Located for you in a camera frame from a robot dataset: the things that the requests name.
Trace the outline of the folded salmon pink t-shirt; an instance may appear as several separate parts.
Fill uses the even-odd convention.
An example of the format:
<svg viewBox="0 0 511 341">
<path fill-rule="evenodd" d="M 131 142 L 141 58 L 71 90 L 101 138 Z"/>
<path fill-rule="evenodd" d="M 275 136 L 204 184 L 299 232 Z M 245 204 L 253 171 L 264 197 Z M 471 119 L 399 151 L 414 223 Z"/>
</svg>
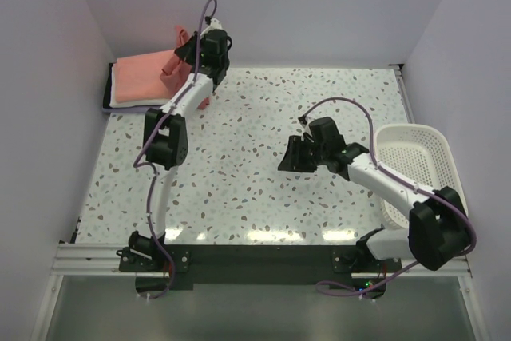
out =
<svg viewBox="0 0 511 341">
<path fill-rule="evenodd" d="M 111 106 L 155 105 L 172 97 L 180 83 L 174 50 L 121 57 L 112 68 Z"/>
</svg>

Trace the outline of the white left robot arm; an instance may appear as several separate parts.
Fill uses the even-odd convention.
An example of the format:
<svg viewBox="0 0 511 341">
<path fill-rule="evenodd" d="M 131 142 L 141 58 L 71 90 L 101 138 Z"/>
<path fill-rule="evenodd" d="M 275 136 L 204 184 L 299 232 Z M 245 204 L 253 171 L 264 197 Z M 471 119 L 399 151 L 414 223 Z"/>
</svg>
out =
<svg viewBox="0 0 511 341">
<path fill-rule="evenodd" d="M 160 269 L 165 262 L 165 214 L 158 213 L 156 218 L 152 215 L 158 168 L 171 172 L 184 163 L 188 154 L 186 120 L 225 78 L 230 66 L 228 52 L 231 47 L 232 39 L 221 27 L 209 26 L 201 34 L 194 34 L 176 50 L 176 56 L 192 66 L 192 72 L 170 101 L 145 114 L 143 147 L 133 167 L 149 166 L 153 171 L 146 200 L 149 235 L 133 232 L 128 247 L 148 271 Z"/>
</svg>

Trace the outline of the aluminium right side rail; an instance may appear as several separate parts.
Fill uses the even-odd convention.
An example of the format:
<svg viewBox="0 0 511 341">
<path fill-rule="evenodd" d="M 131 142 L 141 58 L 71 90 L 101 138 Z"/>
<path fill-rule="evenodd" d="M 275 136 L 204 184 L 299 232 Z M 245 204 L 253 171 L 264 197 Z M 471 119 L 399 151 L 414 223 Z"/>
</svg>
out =
<svg viewBox="0 0 511 341">
<path fill-rule="evenodd" d="M 402 72 L 404 65 L 403 64 L 390 64 L 389 67 L 394 71 L 396 82 L 398 83 L 399 92 L 402 97 L 402 103 L 405 108 L 406 118 L 409 123 L 414 124 L 415 119 L 414 119 L 414 115 L 412 112 L 412 108 L 410 106 L 410 101 L 409 101 L 408 94 L 406 91 L 405 80 L 404 80 L 403 72 Z"/>
</svg>

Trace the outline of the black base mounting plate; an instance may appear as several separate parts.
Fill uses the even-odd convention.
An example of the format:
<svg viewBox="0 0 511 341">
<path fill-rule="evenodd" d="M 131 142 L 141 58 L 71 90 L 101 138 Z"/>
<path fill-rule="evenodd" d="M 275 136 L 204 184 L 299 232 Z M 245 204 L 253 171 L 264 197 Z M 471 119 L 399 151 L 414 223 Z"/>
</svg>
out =
<svg viewBox="0 0 511 341">
<path fill-rule="evenodd" d="M 192 290 L 199 284 L 314 285 L 334 280 L 362 286 L 359 273 L 396 272 L 393 259 L 364 256 L 354 245 L 167 245 L 175 265 L 152 246 L 149 254 L 131 247 L 117 250 L 118 270 L 136 276 L 137 292 Z"/>
</svg>

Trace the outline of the folded black t-shirt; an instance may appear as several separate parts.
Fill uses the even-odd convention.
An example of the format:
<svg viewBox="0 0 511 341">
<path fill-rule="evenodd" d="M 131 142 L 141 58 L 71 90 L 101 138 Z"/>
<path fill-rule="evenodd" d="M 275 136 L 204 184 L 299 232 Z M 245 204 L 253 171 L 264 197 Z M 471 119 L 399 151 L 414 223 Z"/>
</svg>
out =
<svg viewBox="0 0 511 341">
<path fill-rule="evenodd" d="M 105 83 L 105 89 L 102 99 L 102 110 L 105 113 L 108 113 L 112 108 L 110 106 L 111 103 L 111 95 L 112 95 L 112 76 L 113 76 L 113 63 L 109 63 L 108 68 L 108 76 Z"/>
</svg>

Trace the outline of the folded lavender t-shirt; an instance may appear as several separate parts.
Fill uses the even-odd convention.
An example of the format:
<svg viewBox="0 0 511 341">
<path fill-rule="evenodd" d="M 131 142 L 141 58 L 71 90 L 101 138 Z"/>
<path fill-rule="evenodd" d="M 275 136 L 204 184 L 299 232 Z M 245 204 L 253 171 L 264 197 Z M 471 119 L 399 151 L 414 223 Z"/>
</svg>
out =
<svg viewBox="0 0 511 341">
<path fill-rule="evenodd" d="M 146 113 L 149 109 L 149 106 L 133 106 L 127 108 L 106 108 L 102 107 L 101 110 L 103 113 L 130 113 L 130 114 L 138 114 L 138 113 Z"/>
</svg>

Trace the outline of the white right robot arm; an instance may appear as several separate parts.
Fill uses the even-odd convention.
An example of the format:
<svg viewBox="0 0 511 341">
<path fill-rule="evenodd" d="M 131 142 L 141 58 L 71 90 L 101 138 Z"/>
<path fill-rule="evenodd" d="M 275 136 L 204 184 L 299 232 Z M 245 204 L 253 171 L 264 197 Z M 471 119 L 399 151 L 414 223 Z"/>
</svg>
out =
<svg viewBox="0 0 511 341">
<path fill-rule="evenodd" d="M 300 117 L 304 132 L 291 136 L 278 169 L 313 173 L 324 166 L 373 192 L 385 224 L 358 243 L 355 260 L 372 272 L 384 260 L 413 258 L 437 271 L 476 244 L 464 192 L 446 138 L 427 125 L 384 125 L 370 148 L 346 143 L 330 117 Z"/>
</svg>

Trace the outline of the white perforated plastic basket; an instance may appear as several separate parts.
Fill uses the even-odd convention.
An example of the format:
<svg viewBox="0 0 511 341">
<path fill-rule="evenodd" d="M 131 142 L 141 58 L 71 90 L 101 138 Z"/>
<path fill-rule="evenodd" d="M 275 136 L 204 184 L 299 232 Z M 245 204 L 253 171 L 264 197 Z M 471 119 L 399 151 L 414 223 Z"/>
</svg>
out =
<svg viewBox="0 0 511 341">
<path fill-rule="evenodd" d="M 418 124 L 385 125 L 374 134 L 374 149 L 386 168 L 433 189 L 451 187 L 467 207 L 449 143 L 438 130 Z"/>
</svg>

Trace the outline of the red t-shirt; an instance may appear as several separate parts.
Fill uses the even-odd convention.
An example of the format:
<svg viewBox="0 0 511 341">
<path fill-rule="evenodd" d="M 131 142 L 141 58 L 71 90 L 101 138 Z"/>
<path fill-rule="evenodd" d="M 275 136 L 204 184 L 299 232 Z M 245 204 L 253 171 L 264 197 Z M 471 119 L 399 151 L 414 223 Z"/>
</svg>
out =
<svg viewBox="0 0 511 341">
<path fill-rule="evenodd" d="M 189 33 L 182 26 L 174 26 L 174 32 L 174 49 L 160 52 L 159 79 L 163 86 L 161 98 L 165 100 L 170 100 L 184 86 L 192 68 L 176 55 L 176 49 L 181 48 L 189 41 Z"/>
</svg>

